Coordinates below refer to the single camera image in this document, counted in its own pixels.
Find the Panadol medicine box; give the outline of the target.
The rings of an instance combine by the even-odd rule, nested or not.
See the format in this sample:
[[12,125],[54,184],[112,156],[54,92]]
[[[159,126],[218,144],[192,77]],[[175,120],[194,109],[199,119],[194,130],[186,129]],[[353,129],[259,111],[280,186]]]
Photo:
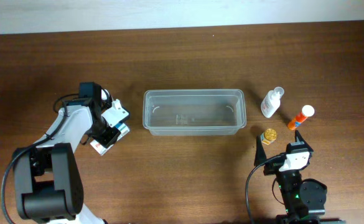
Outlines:
[[130,128],[125,123],[118,123],[116,126],[104,133],[102,138],[93,139],[90,145],[103,156],[111,147],[130,132]]

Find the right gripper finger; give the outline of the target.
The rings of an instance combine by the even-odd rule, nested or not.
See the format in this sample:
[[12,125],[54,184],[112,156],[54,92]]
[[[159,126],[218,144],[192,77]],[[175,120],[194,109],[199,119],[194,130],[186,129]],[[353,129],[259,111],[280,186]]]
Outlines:
[[266,162],[267,157],[263,148],[263,143],[261,141],[261,137],[256,137],[256,152],[254,157],[254,166],[259,166],[260,164]]
[[304,140],[302,135],[298,130],[294,131],[295,134],[295,140],[296,140],[296,147],[298,149],[306,150],[308,152],[313,152],[313,149],[310,147],[310,145]]

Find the white spray bottle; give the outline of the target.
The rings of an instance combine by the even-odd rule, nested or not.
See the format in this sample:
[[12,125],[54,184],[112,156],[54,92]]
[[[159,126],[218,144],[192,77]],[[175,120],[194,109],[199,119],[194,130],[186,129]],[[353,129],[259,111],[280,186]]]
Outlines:
[[284,89],[280,86],[268,91],[267,95],[261,102],[261,112],[265,118],[270,118],[280,107],[281,98],[284,94]]

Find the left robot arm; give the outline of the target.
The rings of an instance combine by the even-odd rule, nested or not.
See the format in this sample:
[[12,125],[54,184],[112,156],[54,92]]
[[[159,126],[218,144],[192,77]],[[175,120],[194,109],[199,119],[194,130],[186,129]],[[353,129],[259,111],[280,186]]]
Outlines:
[[118,107],[95,82],[81,83],[72,100],[61,97],[62,107],[48,131],[35,143],[14,151],[7,171],[14,174],[16,208],[23,220],[37,223],[106,223],[84,204],[83,184],[75,150],[84,136],[109,149],[129,118],[109,121],[103,113]]

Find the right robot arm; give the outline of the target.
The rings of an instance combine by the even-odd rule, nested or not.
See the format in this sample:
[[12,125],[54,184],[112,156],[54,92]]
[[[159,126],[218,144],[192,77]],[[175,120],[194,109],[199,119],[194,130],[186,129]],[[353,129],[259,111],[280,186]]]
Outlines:
[[294,131],[295,141],[286,151],[266,157],[261,138],[256,138],[254,167],[264,167],[264,175],[274,175],[285,207],[284,215],[276,216],[276,223],[320,223],[325,214],[327,186],[315,179],[302,179],[300,171],[309,164],[314,150]]

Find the orange tube white cap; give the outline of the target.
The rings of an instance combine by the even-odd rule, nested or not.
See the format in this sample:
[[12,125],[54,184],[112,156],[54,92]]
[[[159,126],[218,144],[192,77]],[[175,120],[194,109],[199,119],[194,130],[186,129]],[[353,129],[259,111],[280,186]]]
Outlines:
[[297,129],[307,118],[313,116],[315,109],[311,105],[305,105],[302,107],[301,112],[296,115],[287,125],[290,130]]

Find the small jar gold lid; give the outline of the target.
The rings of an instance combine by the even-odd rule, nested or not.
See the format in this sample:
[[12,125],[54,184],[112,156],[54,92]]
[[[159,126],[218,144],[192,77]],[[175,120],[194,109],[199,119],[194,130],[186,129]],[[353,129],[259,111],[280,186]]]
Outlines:
[[277,132],[275,129],[267,129],[260,135],[260,140],[265,145],[270,145],[277,139]]

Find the dark bottle white cap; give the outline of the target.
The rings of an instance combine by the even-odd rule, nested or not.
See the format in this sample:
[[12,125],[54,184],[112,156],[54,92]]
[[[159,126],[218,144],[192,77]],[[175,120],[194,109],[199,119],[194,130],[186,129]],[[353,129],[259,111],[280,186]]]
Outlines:
[[110,94],[106,89],[101,89],[101,100],[102,101],[108,101],[110,99]]

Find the clear plastic container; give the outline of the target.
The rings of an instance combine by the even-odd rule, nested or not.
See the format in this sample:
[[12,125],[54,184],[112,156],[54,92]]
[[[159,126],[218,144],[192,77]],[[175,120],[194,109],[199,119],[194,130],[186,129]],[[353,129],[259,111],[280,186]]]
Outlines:
[[142,124],[154,136],[234,135],[246,126],[239,89],[148,90]]

